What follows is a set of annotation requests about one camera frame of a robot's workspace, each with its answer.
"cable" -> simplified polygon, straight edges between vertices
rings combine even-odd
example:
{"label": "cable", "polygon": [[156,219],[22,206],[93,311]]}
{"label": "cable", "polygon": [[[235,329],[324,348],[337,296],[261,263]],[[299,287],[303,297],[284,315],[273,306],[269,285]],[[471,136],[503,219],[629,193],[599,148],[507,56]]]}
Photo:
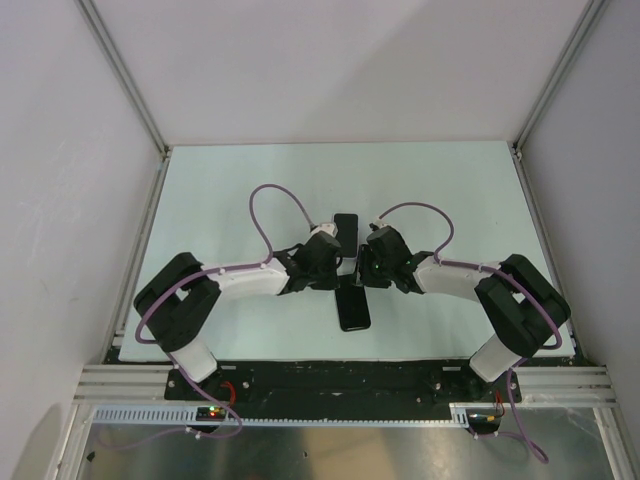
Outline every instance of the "cable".
{"label": "cable", "polygon": [[[196,280],[197,278],[204,277],[205,275],[216,274],[216,273],[218,273],[220,271],[221,268],[224,268],[226,271],[237,271],[237,270],[248,270],[248,269],[252,269],[252,268],[260,268],[260,266],[262,264],[269,263],[273,259],[273,246],[271,245],[271,241],[269,240],[269,237],[267,237],[267,234],[262,229],[262,226],[260,225],[260,222],[258,221],[258,219],[256,217],[255,209],[254,209],[254,201],[255,201],[255,197],[256,197],[257,193],[259,191],[261,191],[261,190],[264,190],[265,188],[274,188],[276,190],[280,190],[280,191],[286,193],[296,203],[296,205],[298,206],[298,208],[302,212],[302,215],[304,216],[305,220],[309,224],[309,227],[311,229],[313,229],[315,227],[315,224],[311,220],[311,217],[309,217],[309,214],[307,213],[307,210],[304,208],[304,206],[302,205],[302,203],[300,202],[298,197],[296,197],[290,190],[288,190],[287,188],[285,188],[285,187],[283,187],[281,185],[277,185],[275,183],[265,183],[263,185],[259,185],[258,187],[256,187],[251,192],[251,195],[249,196],[249,215],[251,216],[251,221],[253,222],[253,225],[256,227],[256,230],[260,234],[260,237],[262,237],[262,240],[264,241],[264,243],[265,243],[265,245],[267,247],[267,256],[266,256],[266,258],[263,261],[256,262],[256,263],[248,263],[248,264],[243,264],[243,265],[230,265],[230,266],[227,266],[227,267],[208,268],[208,269],[202,270],[200,272],[194,273],[192,275],[189,275],[188,277],[183,278],[182,280],[177,282],[175,285],[173,285],[171,288],[169,288],[166,292],[164,292],[151,305],[151,307],[149,307],[149,309],[142,316],[142,318],[140,320],[140,323],[138,324],[138,326],[136,327],[136,330],[135,330],[135,339],[136,339],[136,341],[138,343],[142,343],[142,344],[145,344],[145,345],[153,345],[153,344],[157,343],[155,340],[142,338],[142,329],[146,326],[146,324],[149,322],[149,319],[158,310],[160,305],[162,305],[169,297],[171,297],[174,293],[176,293],[184,285],[188,284],[189,282],[192,282],[193,280]],[[173,355],[167,354],[167,356],[169,357],[169,359],[174,364],[177,365],[177,361],[175,360]],[[230,390],[231,390],[231,399],[229,401],[229,404],[225,405],[224,403],[220,402],[219,400],[217,400],[216,398],[212,397],[207,392],[202,390],[202,388],[200,388],[200,386],[196,382],[194,382],[189,377],[189,375],[187,375],[187,373],[181,367],[178,367],[178,370],[180,371],[180,373],[182,374],[184,379],[187,381],[187,383],[191,386],[191,388],[193,388],[196,392],[198,392],[203,398],[205,398],[208,401],[210,401],[213,405],[226,410],[227,413],[229,415],[231,415],[237,421],[236,429],[231,431],[231,432],[229,432],[229,433],[217,433],[217,431],[216,431],[216,433],[205,433],[205,432],[202,432],[202,431],[197,431],[197,433],[195,434],[196,438],[198,438],[198,439],[200,437],[205,437],[205,438],[229,438],[229,437],[233,437],[233,436],[237,435],[238,433],[240,433],[240,431],[242,430],[242,419],[235,412],[235,410],[233,408],[231,408],[231,405],[233,405],[233,403],[235,402],[235,396],[236,396],[235,388],[233,387],[233,385],[231,385],[229,382],[226,382],[226,383],[228,383],[228,388],[230,388]],[[187,427],[186,430],[184,428],[182,428],[182,427],[170,428],[170,429],[158,432],[155,435],[152,435],[152,436],[150,436],[150,437],[148,437],[148,438],[146,438],[144,440],[141,440],[139,442],[135,442],[135,443],[132,443],[132,444],[129,444],[129,445],[123,445],[123,446],[119,446],[119,447],[118,446],[106,445],[102,440],[100,440],[99,437],[97,438],[97,442],[102,447],[110,449],[110,450],[128,450],[130,448],[135,448],[135,447],[139,447],[140,445],[144,445],[144,444],[146,444],[148,442],[151,442],[151,441],[153,441],[153,440],[155,440],[157,438],[163,437],[165,435],[178,433],[178,432],[184,432],[184,431],[189,433],[189,432],[192,431],[192,429],[189,428],[189,427]]]}
{"label": "cable", "polygon": [[[541,347],[541,349],[544,349],[544,350],[557,350],[558,348],[560,348],[562,346],[562,336],[560,335],[560,331],[558,330],[558,327],[553,322],[553,320],[551,319],[549,314],[542,307],[542,305],[540,305],[540,303],[533,297],[533,295],[531,295],[531,293],[529,293],[529,291],[526,288],[524,288],[519,282],[517,282],[511,275],[507,275],[503,271],[498,270],[497,268],[490,267],[488,265],[481,265],[479,263],[470,263],[470,262],[458,262],[458,261],[454,261],[454,260],[443,260],[443,259],[440,258],[440,252],[447,245],[449,245],[449,243],[451,243],[451,240],[453,239],[453,234],[455,232],[455,229],[454,229],[454,226],[453,226],[453,221],[451,220],[449,215],[447,215],[443,210],[439,209],[438,207],[436,207],[434,205],[430,205],[428,203],[404,202],[404,203],[399,203],[398,205],[395,205],[395,206],[391,207],[390,209],[385,211],[382,215],[380,215],[379,218],[383,219],[384,217],[386,217],[391,212],[393,212],[393,211],[395,211],[395,210],[397,210],[397,209],[399,209],[401,207],[406,207],[406,206],[418,206],[418,207],[428,208],[429,210],[433,210],[434,212],[439,213],[447,221],[447,223],[449,224],[449,236],[433,252],[433,257],[434,257],[436,263],[438,263],[438,265],[446,265],[446,266],[457,267],[457,268],[467,268],[467,269],[470,269],[470,270],[479,270],[479,271],[482,271],[482,272],[487,272],[487,273],[491,273],[491,274],[497,275],[500,278],[506,280],[507,282],[509,282],[511,284],[511,286],[514,287],[514,289],[516,289],[517,291],[519,291],[520,293],[522,293],[524,295],[524,297],[529,301],[529,303],[531,303],[531,305],[533,305],[533,307],[538,311],[538,313],[545,320],[545,322],[549,326],[549,329],[553,332],[553,335],[554,335],[554,337],[556,339],[556,343],[554,345],[549,345],[549,346],[543,345]],[[507,377],[506,377],[507,385],[511,384],[511,378],[512,378],[512,375],[513,375],[513,369],[519,367],[520,365],[522,365],[526,361],[527,361],[526,358],[521,358],[512,367],[510,367],[507,370]],[[500,433],[498,433],[498,432],[496,432],[496,434],[478,435],[473,430],[473,428],[471,428],[471,427],[469,427],[469,431],[473,434],[474,438],[486,438],[486,437],[489,437],[489,436],[490,437],[503,436],[503,437],[516,438],[518,440],[522,440],[527,444],[527,446],[529,447],[529,449],[531,450],[533,455],[541,463],[544,463],[544,464],[549,463],[549,457],[544,452],[544,450],[542,450],[542,448],[540,448],[540,446],[538,446],[535,442],[533,442],[533,440],[531,440],[531,438],[527,434],[527,431],[525,430],[524,424],[522,422],[522,417],[520,416],[520,413],[516,409],[516,403],[515,403],[515,401],[513,399],[513,392],[508,387],[507,387],[507,396],[509,398],[509,404],[511,405],[511,410],[513,412],[513,417],[514,417],[514,419],[516,421],[516,425],[518,425],[518,429],[520,430],[520,433],[515,433],[515,432],[500,432]]]}

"white tabletop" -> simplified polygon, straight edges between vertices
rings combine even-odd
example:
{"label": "white tabletop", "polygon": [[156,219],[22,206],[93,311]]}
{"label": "white tabletop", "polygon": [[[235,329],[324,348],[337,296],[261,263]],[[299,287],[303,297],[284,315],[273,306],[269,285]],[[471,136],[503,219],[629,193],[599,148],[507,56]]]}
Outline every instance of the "white tabletop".
{"label": "white tabletop", "polygon": [[[278,183],[298,195],[316,223],[336,212],[360,216],[360,239],[388,207],[422,201],[456,226],[445,258],[490,262],[527,256],[547,278],[542,250],[504,142],[297,144],[176,147],[136,292],[179,252],[210,265],[248,263],[266,248],[248,212],[251,191]],[[289,198],[258,194],[256,214],[275,249],[304,243],[308,227]],[[387,219],[409,248],[435,249],[448,234],[437,214],[408,207]],[[493,334],[480,304],[446,295],[366,289],[371,328],[340,329],[333,292],[219,301],[202,334],[220,359],[435,359],[468,357]],[[159,347],[133,338],[132,308],[123,361],[160,361]],[[566,327],[563,347],[574,353]]]}

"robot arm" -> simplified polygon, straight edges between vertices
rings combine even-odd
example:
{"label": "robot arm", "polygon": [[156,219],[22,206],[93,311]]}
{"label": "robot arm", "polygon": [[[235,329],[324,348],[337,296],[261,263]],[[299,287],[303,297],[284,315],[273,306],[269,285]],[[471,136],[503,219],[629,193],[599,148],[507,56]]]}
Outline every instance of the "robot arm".
{"label": "robot arm", "polygon": [[453,265],[465,264],[438,262],[431,252],[412,254],[400,233],[389,225],[378,223],[372,228],[367,244],[360,248],[356,281],[374,288],[394,283],[404,293],[444,293],[479,302],[496,332],[469,361],[471,370],[484,382],[495,381],[521,358],[532,357],[552,334],[533,305],[514,298],[513,286],[492,270],[524,286],[557,327],[571,314],[567,302],[522,255],[484,265],[489,268],[459,268]]}
{"label": "robot arm", "polygon": [[[338,287],[340,244],[336,227],[325,223],[315,227],[306,244],[290,254],[275,252],[268,263],[252,269],[225,270],[213,278],[202,273],[185,284],[181,299],[176,293],[151,315],[146,326],[162,350],[189,375],[200,382],[217,369],[217,361],[199,333],[219,299],[233,300],[253,295],[284,295],[306,287],[334,290]],[[136,296],[134,307],[144,316],[172,286],[202,272],[202,264],[191,253],[176,255]]]}

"smartphone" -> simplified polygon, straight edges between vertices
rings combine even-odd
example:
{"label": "smartphone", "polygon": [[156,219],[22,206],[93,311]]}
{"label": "smartphone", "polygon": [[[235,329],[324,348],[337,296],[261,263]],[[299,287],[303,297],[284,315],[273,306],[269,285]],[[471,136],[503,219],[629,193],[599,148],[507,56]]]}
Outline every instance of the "smartphone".
{"label": "smartphone", "polygon": [[355,259],[358,256],[358,216],[355,213],[336,213],[333,223],[338,228],[336,240],[342,247],[343,259]]}
{"label": "smartphone", "polygon": [[366,330],[371,326],[364,287],[353,285],[352,278],[352,275],[340,276],[340,287],[335,291],[338,319],[344,332]]}

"wall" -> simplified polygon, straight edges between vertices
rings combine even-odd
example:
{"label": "wall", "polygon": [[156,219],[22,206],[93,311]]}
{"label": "wall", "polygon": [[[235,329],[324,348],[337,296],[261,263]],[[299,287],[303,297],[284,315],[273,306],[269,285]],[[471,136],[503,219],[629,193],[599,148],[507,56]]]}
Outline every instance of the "wall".
{"label": "wall", "polygon": [[104,339],[158,158],[72,1],[3,2],[0,65],[0,478],[34,480]]}
{"label": "wall", "polygon": [[587,0],[96,0],[171,144],[513,140]]}
{"label": "wall", "polygon": [[640,2],[611,2],[524,148],[587,353],[640,451]]}

